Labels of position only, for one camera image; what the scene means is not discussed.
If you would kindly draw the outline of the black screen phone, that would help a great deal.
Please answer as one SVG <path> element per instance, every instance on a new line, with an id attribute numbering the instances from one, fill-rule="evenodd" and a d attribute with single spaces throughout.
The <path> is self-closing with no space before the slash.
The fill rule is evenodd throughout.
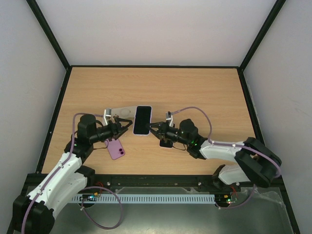
<path id="1" fill-rule="evenodd" d="M 172 148 L 173 143 L 170 140 L 160 140 L 159 141 L 159 146 L 163 148 Z"/>

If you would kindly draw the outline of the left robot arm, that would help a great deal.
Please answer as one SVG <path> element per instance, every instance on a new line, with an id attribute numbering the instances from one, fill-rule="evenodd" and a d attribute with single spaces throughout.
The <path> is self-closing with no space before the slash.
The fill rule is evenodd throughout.
<path id="1" fill-rule="evenodd" d="M 97 115 L 79 113 L 73 123 L 71 140 L 58 163 L 44 180 L 26 196 L 13 202 L 12 225 L 22 234 L 48 234 L 67 203 L 84 189 L 96 189 L 95 170 L 84 162 L 98 142 L 118 139 L 132 125 L 129 119 L 115 117 L 102 124 Z"/>

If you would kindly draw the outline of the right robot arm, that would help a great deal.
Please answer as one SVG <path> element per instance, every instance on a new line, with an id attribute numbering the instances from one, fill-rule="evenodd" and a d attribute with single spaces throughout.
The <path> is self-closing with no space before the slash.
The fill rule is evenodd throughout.
<path id="1" fill-rule="evenodd" d="M 281 174 L 281 159 L 254 137 L 234 143 L 213 141 L 201 136 L 191 119 L 181 121 L 178 128 L 168 121 L 146 126 L 161 141 L 185 145 L 193 158 L 232 162 L 220 165 L 212 175 L 212 185 L 218 191 L 240 182 L 268 188 Z"/>

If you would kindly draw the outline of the purple phone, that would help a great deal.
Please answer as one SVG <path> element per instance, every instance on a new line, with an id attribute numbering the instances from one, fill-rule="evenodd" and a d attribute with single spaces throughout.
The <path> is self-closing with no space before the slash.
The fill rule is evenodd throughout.
<path id="1" fill-rule="evenodd" d="M 111 141 L 106 140 L 106 149 L 108 150 L 108 153 L 112 160 L 117 160 L 123 156 L 125 156 L 125 150 L 121 145 L 121 142 L 119 139 L 115 140 L 112 139 Z"/>

